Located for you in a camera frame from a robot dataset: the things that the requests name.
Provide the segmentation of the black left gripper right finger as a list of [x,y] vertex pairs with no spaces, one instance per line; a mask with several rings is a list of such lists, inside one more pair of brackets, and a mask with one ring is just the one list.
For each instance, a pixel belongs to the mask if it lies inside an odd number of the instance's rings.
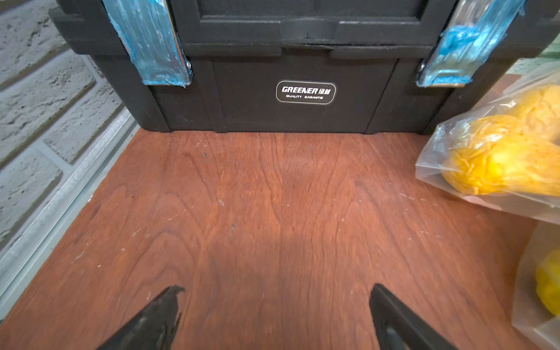
[[380,349],[455,349],[383,284],[370,293],[370,313]]

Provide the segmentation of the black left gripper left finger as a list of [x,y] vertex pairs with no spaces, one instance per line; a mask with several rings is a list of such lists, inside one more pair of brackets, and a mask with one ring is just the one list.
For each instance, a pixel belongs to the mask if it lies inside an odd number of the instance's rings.
[[171,349],[182,318],[177,296],[184,291],[167,287],[98,349]]

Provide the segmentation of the dotted zip bag with pears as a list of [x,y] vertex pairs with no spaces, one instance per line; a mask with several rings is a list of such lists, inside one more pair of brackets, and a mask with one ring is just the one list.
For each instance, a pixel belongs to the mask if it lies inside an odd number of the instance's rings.
[[559,348],[559,226],[538,223],[516,274],[512,324],[541,349]]

